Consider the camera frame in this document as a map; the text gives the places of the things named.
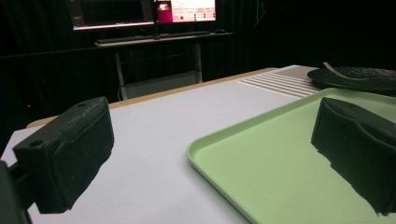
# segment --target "light green plastic tray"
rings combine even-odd
[[[327,89],[204,136],[191,164],[253,223],[396,223],[378,215],[311,145],[322,97],[396,122],[396,98]]]

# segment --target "monitor screen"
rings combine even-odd
[[[154,24],[152,0],[65,0],[73,30]]]
[[[152,0],[157,23],[215,21],[215,0]]]

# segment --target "keyboard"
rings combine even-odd
[[[195,31],[195,32],[186,32],[186,33],[164,34],[164,35],[160,35],[160,38],[166,39],[166,38],[196,36],[196,35],[210,35],[210,32],[209,31]]]
[[[152,39],[152,35],[135,35],[135,36],[126,36],[126,37],[118,37],[118,38],[109,38],[109,39],[100,39],[96,40],[96,44],[112,44],[112,43],[122,43],[122,42],[131,42],[137,40],[149,40]]]

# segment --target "desk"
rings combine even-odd
[[[186,149],[203,135],[301,98],[241,81],[263,75],[304,80],[312,69],[262,70],[112,104],[109,160],[72,210],[40,215],[33,205],[33,222],[248,223],[191,167]],[[12,148],[38,128],[16,131],[2,160],[15,162]]]

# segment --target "dark background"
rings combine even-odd
[[[91,48],[96,39],[154,32],[152,27],[73,32],[63,1],[2,0],[0,7],[0,154],[12,132],[36,119],[96,96],[104,95],[110,103],[119,100],[110,53],[12,62],[1,58]],[[258,23],[256,0],[217,1],[217,9],[216,22],[160,27],[164,33],[221,28],[246,35],[201,46],[204,81],[264,67],[322,67],[323,62],[396,70],[395,0],[264,0]],[[128,82],[136,82],[191,70],[190,55],[167,57],[190,50],[165,46],[120,55],[124,71],[134,74]]]

